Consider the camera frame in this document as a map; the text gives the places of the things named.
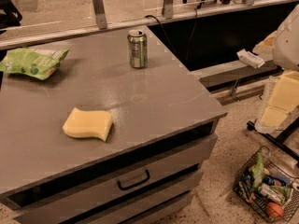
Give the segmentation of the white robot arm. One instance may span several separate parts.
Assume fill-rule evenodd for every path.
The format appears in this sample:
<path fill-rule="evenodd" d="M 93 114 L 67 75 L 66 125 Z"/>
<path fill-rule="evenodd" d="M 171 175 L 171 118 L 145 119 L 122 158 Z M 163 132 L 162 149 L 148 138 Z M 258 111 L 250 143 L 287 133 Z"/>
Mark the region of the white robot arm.
<path fill-rule="evenodd" d="M 299 5 L 253 52 L 264 58 L 272 56 L 274 64 L 283 69 L 265 85 L 265 103 L 255 123 L 258 132 L 271 133 L 299 106 Z"/>

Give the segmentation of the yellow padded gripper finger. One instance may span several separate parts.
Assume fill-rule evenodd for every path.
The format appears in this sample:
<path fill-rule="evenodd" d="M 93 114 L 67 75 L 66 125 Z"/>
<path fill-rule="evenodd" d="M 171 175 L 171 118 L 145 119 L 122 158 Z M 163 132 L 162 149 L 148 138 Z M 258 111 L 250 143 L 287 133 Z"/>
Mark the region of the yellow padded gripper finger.
<path fill-rule="evenodd" d="M 258 43 L 254 48 L 253 52 L 255 54 L 261 55 L 261 54 L 271 54 L 272 48 L 274 45 L 275 37 L 277 32 L 274 31 L 270 35 L 268 35 L 263 41 Z"/>
<path fill-rule="evenodd" d="M 275 131 L 299 106 L 299 72 L 285 71 L 279 77 L 270 77 L 263 91 L 263 104 L 255 129 L 259 133 Z"/>

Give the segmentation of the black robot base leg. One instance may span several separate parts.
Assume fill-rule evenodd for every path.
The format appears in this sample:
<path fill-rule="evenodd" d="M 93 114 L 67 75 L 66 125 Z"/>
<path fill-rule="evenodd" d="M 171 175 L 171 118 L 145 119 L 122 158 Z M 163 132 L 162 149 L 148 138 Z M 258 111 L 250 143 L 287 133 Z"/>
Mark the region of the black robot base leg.
<path fill-rule="evenodd" d="M 293 121 L 285 130 L 283 130 L 277 137 L 272 136 L 269 133 L 258 132 L 255 128 L 255 124 L 252 121 L 247 122 L 247 129 L 249 131 L 255 131 L 270 143 L 279 147 L 283 152 L 291 156 L 297 161 L 296 166 L 299 167 L 299 154 L 287 147 L 284 142 L 299 128 L 299 118 Z"/>

